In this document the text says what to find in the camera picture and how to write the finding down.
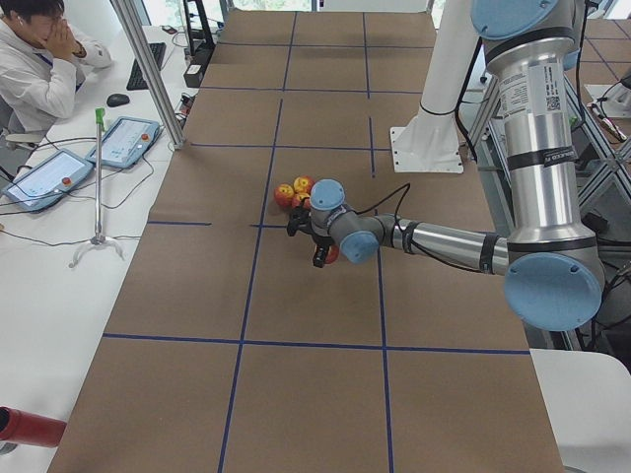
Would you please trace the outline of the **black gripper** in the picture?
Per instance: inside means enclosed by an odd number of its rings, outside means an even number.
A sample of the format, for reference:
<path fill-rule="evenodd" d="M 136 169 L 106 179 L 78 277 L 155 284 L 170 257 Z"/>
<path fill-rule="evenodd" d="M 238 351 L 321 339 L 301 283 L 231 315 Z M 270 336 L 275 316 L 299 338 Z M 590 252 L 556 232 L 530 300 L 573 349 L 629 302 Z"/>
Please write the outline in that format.
<path fill-rule="evenodd" d="M 305 207 L 295 207 L 290 211 L 289 221 L 286 227 L 287 235 L 294 237 L 297 232 L 302 232 L 312 238 L 316 245 L 313 256 L 313 266 L 323 268 L 331 248 L 331 238 L 320 235 L 312 224 L 311 211 Z"/>

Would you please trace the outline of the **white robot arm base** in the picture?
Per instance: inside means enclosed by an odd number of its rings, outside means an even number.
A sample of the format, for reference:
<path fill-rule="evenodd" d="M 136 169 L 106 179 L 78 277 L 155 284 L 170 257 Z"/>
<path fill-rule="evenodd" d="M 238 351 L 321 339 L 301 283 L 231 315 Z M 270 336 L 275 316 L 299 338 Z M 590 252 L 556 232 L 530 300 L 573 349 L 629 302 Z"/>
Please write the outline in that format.
<path fill-rule="evenodd" d="M 479 53 L 470 0 L 445 4 L 417 114 L 390 129 L 397 173 L 462 173 L 456 111 Z"/>

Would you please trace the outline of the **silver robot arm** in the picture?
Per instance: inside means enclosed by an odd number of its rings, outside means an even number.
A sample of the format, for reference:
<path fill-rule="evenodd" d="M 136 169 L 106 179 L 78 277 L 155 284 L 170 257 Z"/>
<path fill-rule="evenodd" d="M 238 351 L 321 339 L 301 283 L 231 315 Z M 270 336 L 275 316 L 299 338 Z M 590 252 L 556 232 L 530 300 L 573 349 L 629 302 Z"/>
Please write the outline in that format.
<path fill-rule="evenodd" d="M 337 247 L 351 262 L 388 246 L 478 274 L 500 275 L 526 324 L 578 328 L 605 286 L 595 233 L 583 224 L 565 73 L 579 62 L 585 1 L 450 1 L 417 114 L 390 131 L 398 172 L 460 172 L 457 139 L 500 164 L 510 190 L 508 236 L 357 211 L 342 184 L 319 180 L 289 216 L 322 266 Z"/>

